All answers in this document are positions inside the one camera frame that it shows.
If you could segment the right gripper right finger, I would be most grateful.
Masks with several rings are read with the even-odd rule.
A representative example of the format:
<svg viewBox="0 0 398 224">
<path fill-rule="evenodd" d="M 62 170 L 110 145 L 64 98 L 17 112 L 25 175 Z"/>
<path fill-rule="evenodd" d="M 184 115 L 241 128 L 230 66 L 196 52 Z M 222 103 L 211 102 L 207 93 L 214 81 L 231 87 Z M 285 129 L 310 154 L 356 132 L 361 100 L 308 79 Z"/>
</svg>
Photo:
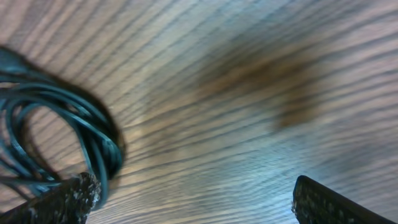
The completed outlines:
<svg viewBox="0 0 398 224">
<path fill-rule="evenodd" d="M 396 224 L 305 175 L 296 180 L 292 211 L 300 224 Z"/>
</svg>

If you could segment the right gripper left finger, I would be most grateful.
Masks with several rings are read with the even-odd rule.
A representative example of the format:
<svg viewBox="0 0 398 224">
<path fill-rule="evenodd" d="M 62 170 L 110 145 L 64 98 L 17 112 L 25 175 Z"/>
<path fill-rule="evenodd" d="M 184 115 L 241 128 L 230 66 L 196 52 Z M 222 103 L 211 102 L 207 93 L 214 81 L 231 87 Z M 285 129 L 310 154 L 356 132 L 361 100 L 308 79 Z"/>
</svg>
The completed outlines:
<svg viewBox="0 0 398 224">
<path fill-rule="evenodd" d="M 100 182 L 84 172 L 2 214 L 1 224 L 85 224 L 100 194 Z"/>
</svg>

